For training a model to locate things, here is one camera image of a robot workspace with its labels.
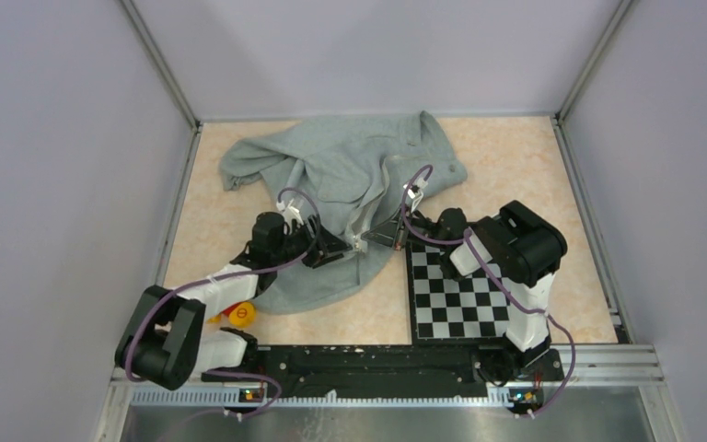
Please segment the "grey zip-up jacket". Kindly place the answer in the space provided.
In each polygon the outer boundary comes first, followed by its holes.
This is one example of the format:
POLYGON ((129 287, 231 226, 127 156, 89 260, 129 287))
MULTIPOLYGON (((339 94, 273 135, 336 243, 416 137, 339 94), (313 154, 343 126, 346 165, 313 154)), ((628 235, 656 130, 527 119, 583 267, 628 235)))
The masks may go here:
POLYGON ((352 247, 318 269, 296 264, 279 272, 254 300, 256 309, 273 315, 310 311, 368 285, 393 251, 370 246, 360 237, 398 210, 404 185, 425 165, 433 168, 426 196, 468 177, 440 123, 426 111, 318 117, 235 142, 218 164, 225 190, 263 180, 275 197, 284 188, 296 187, 317 205, 321 224, 352 247))

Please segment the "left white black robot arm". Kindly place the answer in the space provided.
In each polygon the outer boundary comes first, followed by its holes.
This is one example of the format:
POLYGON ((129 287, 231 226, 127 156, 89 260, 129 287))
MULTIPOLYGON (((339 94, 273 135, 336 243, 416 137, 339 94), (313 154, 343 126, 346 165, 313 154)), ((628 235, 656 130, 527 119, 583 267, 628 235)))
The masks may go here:
POLYGON ((318 215, 286 219, 257 216, 242 252, 220 271, 169 289, 145 289, 114 353, 131 380, 167 390, 192 375, 222 368, 236 380, 258 369, 257 340, 244 332, 253 301, 286 270, 310 270, 338 261, 350 245, 320 223, 318 215))

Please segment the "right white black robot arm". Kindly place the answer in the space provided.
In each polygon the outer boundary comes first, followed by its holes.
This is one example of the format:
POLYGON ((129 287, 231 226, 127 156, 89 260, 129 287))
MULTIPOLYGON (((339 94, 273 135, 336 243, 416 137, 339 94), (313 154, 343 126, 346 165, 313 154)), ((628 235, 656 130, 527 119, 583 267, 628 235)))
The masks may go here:
POLYGON ((363 239, 394 250, 408 244, 434 246, 441 274, 457 283, 483 272, 508 302, 508 323, 500 356, 478 367, 478 374, 502 387, 510 378, 527 379, 539 369, 551 345, 551 287, 567 252, 558 228, 519 201, 476 222, 460 208, 447 208, 433 220, 405 204, 363 239))

